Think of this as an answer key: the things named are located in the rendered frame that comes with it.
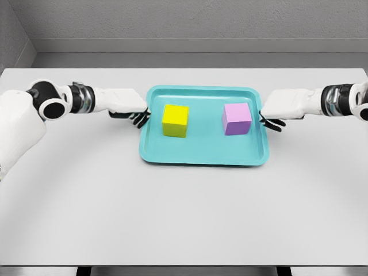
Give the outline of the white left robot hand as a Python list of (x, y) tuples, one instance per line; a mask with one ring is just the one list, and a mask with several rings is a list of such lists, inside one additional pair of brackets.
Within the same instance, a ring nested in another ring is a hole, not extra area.
[(138, 129), (150, 119), (147, 103), (134, 89), (113, 89), (109, 96), (108, 111), (111, 118), (130, 119)]

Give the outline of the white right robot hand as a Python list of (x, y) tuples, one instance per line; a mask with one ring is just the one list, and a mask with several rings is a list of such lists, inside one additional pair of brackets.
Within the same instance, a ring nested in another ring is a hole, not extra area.
[(307, 89), (279, 89), (271, 92), (259, 111), (259, 122), (272, 131), (282, 132), (285, 120), (301, 120), (305, 116), (303, 99)]

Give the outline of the purple cube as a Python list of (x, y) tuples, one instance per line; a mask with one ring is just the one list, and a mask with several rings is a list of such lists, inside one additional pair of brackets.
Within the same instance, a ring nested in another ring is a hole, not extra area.
[(221, 119), (226, 136), (246, 135), (252, 124), (248, 103), (226, 103)]

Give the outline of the yellow cube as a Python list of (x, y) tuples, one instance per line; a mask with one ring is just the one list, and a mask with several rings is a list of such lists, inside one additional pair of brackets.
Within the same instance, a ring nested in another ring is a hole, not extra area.
[(164, 136), (185, 138), (189, 116), (188, 106), (165, 105), (162, 117)]

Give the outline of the teal plastic tray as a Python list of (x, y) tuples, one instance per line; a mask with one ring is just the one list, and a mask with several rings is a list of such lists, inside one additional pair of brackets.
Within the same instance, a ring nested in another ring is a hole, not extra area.
[[(149, 89), (146, 101), (151, 116), (141, 129), (139, 154), (147, 162), (260, 166), (269, 158), (266, 128), (259, 122), (261, 98), (252, 88), (161, 85)], [(224, 105), (243, 102), (252, 116), (249, 132), (225, 135)], [(165, 105), (189, 108), (185, 138), (163, 135)]]

